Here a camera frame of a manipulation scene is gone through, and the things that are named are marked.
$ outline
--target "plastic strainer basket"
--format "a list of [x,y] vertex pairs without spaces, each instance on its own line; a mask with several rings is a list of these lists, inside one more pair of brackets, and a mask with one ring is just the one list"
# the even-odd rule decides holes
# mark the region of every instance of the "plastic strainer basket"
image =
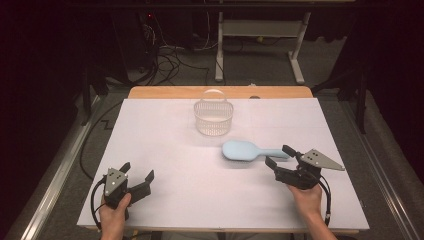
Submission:
[[[208,93],[220,93],[223,99],[205,100]],[[208,136],[220,136],[230,131],[233,118],[233,105],[225,94],[217,89],[203,92],[201,99],[194,104],[196,128]]]

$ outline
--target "brush handle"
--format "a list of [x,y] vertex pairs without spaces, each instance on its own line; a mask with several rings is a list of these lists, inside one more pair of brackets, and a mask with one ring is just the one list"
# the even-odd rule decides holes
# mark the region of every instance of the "brush handle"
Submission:
[[279,158],[289,158],[290,156],[287,153],[283,152],[281,149],[260,149],[259,155],[269,156],[269,157],[279,157]]

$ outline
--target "gray carpet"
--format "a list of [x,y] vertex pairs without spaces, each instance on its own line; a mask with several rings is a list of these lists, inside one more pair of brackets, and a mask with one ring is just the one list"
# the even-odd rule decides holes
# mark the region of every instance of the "gray carpet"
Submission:
[[[180,65],[178,74],[169,82],[162,85],[296,85],[287,59],[286,51],[293,46],[293,40],[283,40],[275,45],[263,46],[245,43],[242,51],[237,41],[229,41],[224,46],[227,50],[224,57],[224,72],[226,81],[217,83],[214,79],[215,52],[208,51],[178,51],[181,61],[187,67]],[[325,81],[334,65],[343,41],[330,44],[318,40],[305,42],[299,54],[299,63],[306,80],[306,85],[312,87]],[[158,75],[155,82],[164,76]],[[381,184],[375,177],[373,166],[369,159],[369,152],[363,146],[362,135],[358,135],[352,124],[351,102],[339,102],[335,97],[336,91],[325,90],[316,95],[333,134],[337,147],[344,160],[345,167],[352,180],[353,186],[363,203],[364,212],[370,225],[370,230],[354,235],[357,239],[419,239],[407,238],[399,222],[393,215],[387,196],[382,192]],[[128,89],[115,88],[104,98],[97,117],[119,103],[128,95]],[[102,120],[109,120],[108,126],[113,126],[119,112],[115,107]],[[99,122],[88,136],[82,163],[87,172],[94,176],[99,161],[103,155],[111,130],[105,128],[106,122]],[[405,205],[405,210],[415,226],[423,224],[424,190],[408,162],[402,155],[398,145],[393,140],[390,130],[379,115],[372,96],[367,98],[365,135],[375,155],[380,159],[384,172],[389,176],[399,198]],[[60,164],[60,153],[40,182],[36,193],[28,202],[20,218],[11,229],[7,239],[20,239],[36,207],[42,198],[55,169]],[[78,161],[75,161],[58,201],[46,219],[45,227],[38,239],[97,239],[96,231],[76,226],[83,202],[87,197],[91,181],[81,171]],[[416,228],[420,236],[423,230]]]

